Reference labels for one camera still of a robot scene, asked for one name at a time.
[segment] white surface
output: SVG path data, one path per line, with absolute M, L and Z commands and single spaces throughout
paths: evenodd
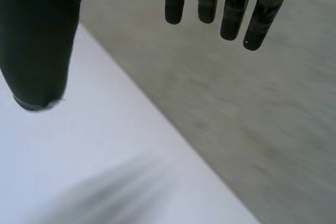
M 65 100 L 26 112 L 1 76 L 0 110 L 1 224 L 140 150 L 170 161 L 177 178 L 156 223 L 258 223 L 82 27 Z

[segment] white table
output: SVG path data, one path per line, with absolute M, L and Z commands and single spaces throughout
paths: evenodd
M 0 113 L 1 224 L 21 223 L 67 188 L 143 150 L 169 161 L 176 178 L 155 223 L 258 223 L 81 26 L 65 100 L 48 112 L 26 112 L 1 76 Z

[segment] gray floor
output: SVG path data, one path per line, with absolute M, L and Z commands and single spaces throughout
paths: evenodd
M 250 52 L 255 1 L 233 42 L 224 0 L 210 25 L 197 0 L 177 26 L 163 0 L 84 0 L 81 21 L 263 223 L 336 223 L 336 0 L 287 0 Z

